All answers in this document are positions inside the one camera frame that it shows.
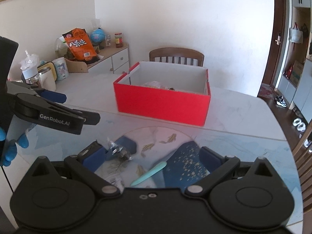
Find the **door handle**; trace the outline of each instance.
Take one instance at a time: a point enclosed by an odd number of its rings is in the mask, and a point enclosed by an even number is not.
[[[276,42],[276,44],[279,46],[280,45],[280,43],[281,43],[281,38],[282,38],[282,34],[281,34],[281,32],[279,31],[278,32],[278,35],[277,35],[277,40],[275,40],[275,42]]]

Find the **blue globe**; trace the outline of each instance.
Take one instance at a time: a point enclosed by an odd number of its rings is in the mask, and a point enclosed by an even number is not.
[[[99,28],[91,33],[90,38],[94,43],[101,43],[103,40],[105,40],[105,33],[101,28]]]

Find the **brown wooden door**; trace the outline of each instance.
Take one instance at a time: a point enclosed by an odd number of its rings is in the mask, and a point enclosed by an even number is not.
[[[282,50],[282,43],[284,39],[285,31],[285,19],[286,19],[286,0],[274,0],[274,23],[273,33],[271,40],[271,47],[266,64],[266,70],[264,72],[262,83],[273,84],[274,77],[277,71],[277,65],[280,60],[280,53]],[[276,40],[280,36],[280,44],[278,45]]]

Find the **dark brown floor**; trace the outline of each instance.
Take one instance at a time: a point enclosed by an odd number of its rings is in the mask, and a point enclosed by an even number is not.
[[[263,99],[268,104],[269,108],[271,109],[272,113],[274,114],[275,118],[280,124],[280,127],[282,128],[290,148],[294,149],[294,147],[299,142],[299,134],[301,133],[298,132],[297,129],[292,125],[292,122],[294,121],[294,119],[298,117],[294,114],[292,110],[289,110],[288,108],[282,108],[276,105],[274,100],[267,99],[264,97],[260,97],[260,98]],[[302,148],[294,158],[298,159],[300,155],[303,154],[304,152],[305,152],[305,149]],[[303,217],[303,234],[312,234],[311,219],[312,219],[312,211],[306,213]]]

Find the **orange snack bag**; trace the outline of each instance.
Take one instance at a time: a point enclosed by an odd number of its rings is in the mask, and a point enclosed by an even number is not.
[[[85,29],[75,28],[63,37],[78,61],[92,64],[99,60]]]

